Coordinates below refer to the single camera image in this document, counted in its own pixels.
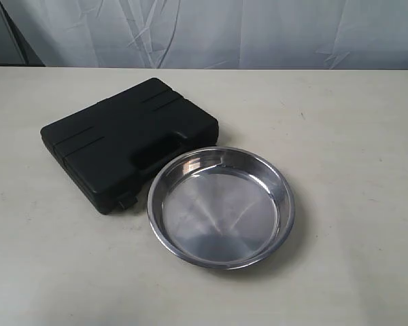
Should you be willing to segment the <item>white backdrop curtain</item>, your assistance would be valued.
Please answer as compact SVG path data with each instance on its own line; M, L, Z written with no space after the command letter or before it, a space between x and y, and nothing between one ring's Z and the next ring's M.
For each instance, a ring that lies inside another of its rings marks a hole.
M408 69L408 1L4 1L46 66Z

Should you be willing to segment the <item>dark vertical post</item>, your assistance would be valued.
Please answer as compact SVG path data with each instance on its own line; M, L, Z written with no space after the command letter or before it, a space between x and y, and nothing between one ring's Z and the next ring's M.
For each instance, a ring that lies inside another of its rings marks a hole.
M1 1L0 10L4 15L4 19L10 28L10 34L14 38L16 47L20 53L20 56L22 57L22 65L28 67L44 67L45 64L41 61L40 57L35 53L28 41L24 38L23 34L20 32L20 29L16 26Z

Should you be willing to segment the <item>black plastic tool case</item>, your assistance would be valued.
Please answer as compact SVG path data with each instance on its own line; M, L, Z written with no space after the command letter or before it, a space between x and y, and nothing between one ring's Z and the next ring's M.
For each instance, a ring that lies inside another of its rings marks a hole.
M179 155L216 144L216 118L153 77L40 130L54 159L101 214L127 209Z

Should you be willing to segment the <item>round stainless steel tray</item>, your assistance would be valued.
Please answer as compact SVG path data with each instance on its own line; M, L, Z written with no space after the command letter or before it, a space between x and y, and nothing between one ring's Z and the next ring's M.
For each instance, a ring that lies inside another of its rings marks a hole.
M238 270L279 249L295 220L286 178L234 147L205 147L165 164L148 192L154 235L176 257L202 268Z

